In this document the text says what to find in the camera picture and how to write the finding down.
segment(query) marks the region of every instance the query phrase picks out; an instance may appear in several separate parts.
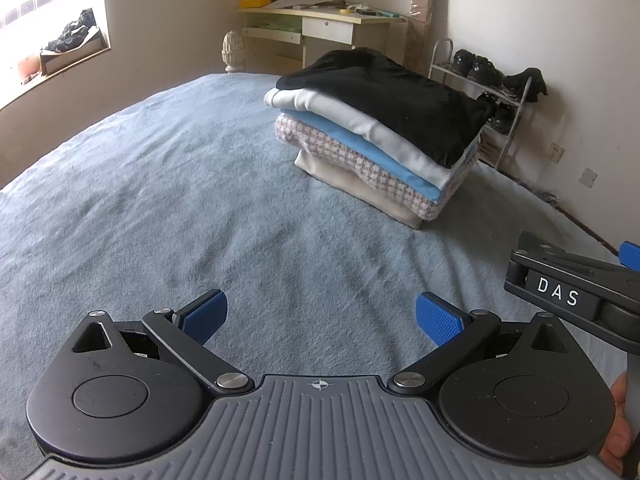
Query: crosshair symbol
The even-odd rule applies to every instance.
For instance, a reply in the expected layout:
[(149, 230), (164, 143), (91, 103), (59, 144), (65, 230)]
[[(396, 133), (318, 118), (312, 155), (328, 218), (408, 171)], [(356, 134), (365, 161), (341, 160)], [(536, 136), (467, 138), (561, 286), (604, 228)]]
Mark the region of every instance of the crosshair symbol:
[(317, 381), (309, 383), (309, 386), (313, 386), (316, 390), (324, 390), (325, 388), (331, 386), (331, 384), (323, 379), (318, 379)]

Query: metal screw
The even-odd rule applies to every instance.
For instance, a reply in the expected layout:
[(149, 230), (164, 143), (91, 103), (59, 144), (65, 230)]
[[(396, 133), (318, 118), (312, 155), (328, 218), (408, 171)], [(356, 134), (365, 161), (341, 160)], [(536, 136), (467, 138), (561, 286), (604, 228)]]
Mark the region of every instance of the metal screw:
[(418, 372), (400, 372), (394, 377), (394, 382), (401, 388), (418, 388), (426, 382), (426, 379)]
[(245, 374), (237, 372), (230, 372), (228, 374), (222, 374), (216, 379), (216, 383), (220, 388), (225, 390), (238, 390), (247, 386), (249, 378)]

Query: wall socket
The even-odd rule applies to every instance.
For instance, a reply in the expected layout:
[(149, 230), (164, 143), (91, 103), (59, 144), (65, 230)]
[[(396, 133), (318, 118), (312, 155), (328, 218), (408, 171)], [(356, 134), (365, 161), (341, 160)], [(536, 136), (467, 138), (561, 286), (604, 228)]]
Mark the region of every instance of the wall socket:
[(580, 177), (580, 183), (586, 187), (593, 187), (593, 183), (596, 181), (598, 174), (589, 168), (584, 168), (582, 176)]
[(564, 155), (564, 148), (555, 142), (552, 142), (546, 150), (546, 156), (551, 162), (558, 163)]

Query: papers on desk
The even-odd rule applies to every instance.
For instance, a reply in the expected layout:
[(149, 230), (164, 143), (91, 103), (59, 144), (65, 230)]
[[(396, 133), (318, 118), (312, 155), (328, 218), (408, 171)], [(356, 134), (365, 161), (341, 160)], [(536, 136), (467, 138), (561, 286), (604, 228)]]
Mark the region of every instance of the papers on desk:
[(331, 0), (277, 0), (271, 4), (265, 5), (263, 9), (285, 9), (296, 5), (311, 6), (330, 2)]

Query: houndstooth garment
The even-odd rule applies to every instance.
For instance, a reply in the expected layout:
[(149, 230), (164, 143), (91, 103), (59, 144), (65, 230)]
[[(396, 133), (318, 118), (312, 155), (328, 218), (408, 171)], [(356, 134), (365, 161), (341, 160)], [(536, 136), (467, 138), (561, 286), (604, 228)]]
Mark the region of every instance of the houndstooth garment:
[(467, 158), (443, 190), (438, 202), (432, 202), (415, 189), (383, 170), (367, 157), (333, 140), (327, 134), (287, 114), (276, 119), (276, 137), (311, 156), (324, 158), (336, 166), (353, 171), (365, 184), (387, 198), (407, 206), (423, 220), (435, 220), (449, 199), (458, 190), (478, 160), (478, 150)]

